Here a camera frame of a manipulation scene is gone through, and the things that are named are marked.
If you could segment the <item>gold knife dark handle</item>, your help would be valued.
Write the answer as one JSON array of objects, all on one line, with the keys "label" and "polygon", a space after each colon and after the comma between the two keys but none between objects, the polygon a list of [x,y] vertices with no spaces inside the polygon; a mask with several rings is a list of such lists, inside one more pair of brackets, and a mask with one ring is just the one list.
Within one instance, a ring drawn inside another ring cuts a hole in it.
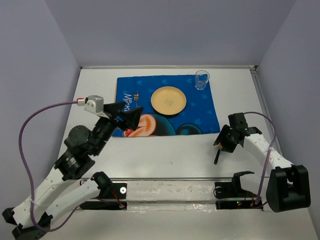
[{"label": "gold knife dark handle", "polygon": [[216,165],[218,163],[218,160],[219,160],[219,157],[220,157],[220,153],[221,153],[221,149],[222,149],[222,145],[219,143],[217,145],[217,153],[216,153],[216,156],[215,156],[215,159],[214,159],[214,164]]}]

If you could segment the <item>gold fork dark handle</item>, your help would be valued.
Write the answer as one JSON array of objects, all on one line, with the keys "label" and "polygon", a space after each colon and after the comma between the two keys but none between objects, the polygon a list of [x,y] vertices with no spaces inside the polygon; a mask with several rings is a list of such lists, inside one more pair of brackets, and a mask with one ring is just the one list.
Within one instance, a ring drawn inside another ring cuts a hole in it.
[{"label": "gold fork dark handle", "polygon": [[138,107],[138,100],[139,100],[139,93],[136,92],[134,94],[134,100],[135,100],[135,107],[137,108]]}]

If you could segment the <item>tan round plate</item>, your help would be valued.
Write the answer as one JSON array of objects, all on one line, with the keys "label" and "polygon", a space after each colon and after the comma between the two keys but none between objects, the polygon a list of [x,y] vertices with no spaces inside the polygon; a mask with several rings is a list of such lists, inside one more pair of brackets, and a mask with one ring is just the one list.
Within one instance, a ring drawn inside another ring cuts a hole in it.
[{"label": "tan round plate", "polygon": [[173,86],[158,88],[151,96],[151,106],[159,114],[173,116],[179,114],[187,105],[185,94]]}]

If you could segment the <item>blue cartoon placemat cloth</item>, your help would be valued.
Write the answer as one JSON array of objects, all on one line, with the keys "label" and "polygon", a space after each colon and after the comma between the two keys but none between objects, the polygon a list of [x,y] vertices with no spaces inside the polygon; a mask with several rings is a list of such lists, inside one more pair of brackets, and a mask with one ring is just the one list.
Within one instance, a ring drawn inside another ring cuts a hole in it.
[{"label": "blue cartoon placemat cloth", "polygon": [[[179,114],[163,115],[151,105],[151,96],[159,88],[175,87],[186,96],[186,106]],[[138,128],[116,130],[115,137],[148,137],[215,134],[220,132],[214,101],[209,86],[195,88],[193,75],[154,75],[119,77],[116,82],[116,102],[125,102],[124,111],[136,108],[134,94],[138,92],[138,107],[143,107]]]}]

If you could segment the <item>clear drinking glass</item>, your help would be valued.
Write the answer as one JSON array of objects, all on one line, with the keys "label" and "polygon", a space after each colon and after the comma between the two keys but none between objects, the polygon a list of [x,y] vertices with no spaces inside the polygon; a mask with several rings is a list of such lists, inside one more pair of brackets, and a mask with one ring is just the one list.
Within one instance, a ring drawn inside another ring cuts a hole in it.
[{"label": "clear drinking glass", "polygon": [[210,74],[205,70],[198,70],[195,73],[195,88],[197,90],[204,90],[209,82]]}]

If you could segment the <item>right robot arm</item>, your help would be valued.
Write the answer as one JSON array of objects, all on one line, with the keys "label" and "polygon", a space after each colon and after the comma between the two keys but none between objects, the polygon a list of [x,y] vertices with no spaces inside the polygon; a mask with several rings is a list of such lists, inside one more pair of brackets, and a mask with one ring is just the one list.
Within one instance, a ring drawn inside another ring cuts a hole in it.
[{"label": "right robot arm", "polygon": [[248,191],[247,182],[240,179],[249,171],[234,173],[230,182],[217,182],[213,195],[218,199],[252,196],[251,206],[262,209],[269,205],[275,213],[308,208],[311,205],[309,172],[303,165],[295,165],[283,157],[273,144],[267,142],[255,126],[248,126],[245,113],[233,113],[214,141],[217,153],[233,153],[237,146],[249,152],[262,165],[263,170],[257,194]]}]

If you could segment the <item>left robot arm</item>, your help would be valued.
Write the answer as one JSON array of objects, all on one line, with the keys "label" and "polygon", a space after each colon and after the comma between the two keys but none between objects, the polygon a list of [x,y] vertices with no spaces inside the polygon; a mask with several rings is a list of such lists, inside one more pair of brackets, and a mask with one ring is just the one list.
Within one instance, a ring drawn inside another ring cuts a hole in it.
[{"label": "left robot arm", "polygon": [[16,240],[39,240],[64,214],[73,214],[85,201],[104,198],[112,191],[112,181],[104,172],[96,172],[89,180],[64,196],[61,193],[74,184],[95,164],[98,156],[116,129],[136,130],[144,108],[138,106],[123,111],[124,101],[105,104],[103,101],[78,98],[71,102],[83,106],[87,112],[99,117],[94,128],[83,125],[73,127],[64,141],[67,149],[54,163],[45,180],[35,187],[22,147],[22,136],[27,119],[19,132],[18,147],[30,182],[30,196],[16,207],[2,212],[4,220],[14,225],[12,235]]}]

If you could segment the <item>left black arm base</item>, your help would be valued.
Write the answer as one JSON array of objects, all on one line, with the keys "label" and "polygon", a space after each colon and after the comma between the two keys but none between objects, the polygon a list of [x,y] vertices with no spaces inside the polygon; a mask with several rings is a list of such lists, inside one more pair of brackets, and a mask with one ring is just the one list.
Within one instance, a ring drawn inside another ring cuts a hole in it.
[{"label": "left black arm base", "polygon": [[128,205],[127,188],[126,181],[114,181],[110,192],[85,201],[79,208],[92,211],[124,211]]}]

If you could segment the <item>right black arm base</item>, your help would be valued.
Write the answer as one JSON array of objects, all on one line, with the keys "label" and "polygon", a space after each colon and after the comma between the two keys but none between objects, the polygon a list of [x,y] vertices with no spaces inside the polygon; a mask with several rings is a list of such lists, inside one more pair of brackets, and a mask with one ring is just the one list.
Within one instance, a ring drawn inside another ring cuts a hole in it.
[{"label": "right black arm base", "polygon": [[213,196],[217,210],[263,209],[262,200],[256,203],[255,193],[242,189],[241,185],[234,186],[231,181],[215,182]]}]

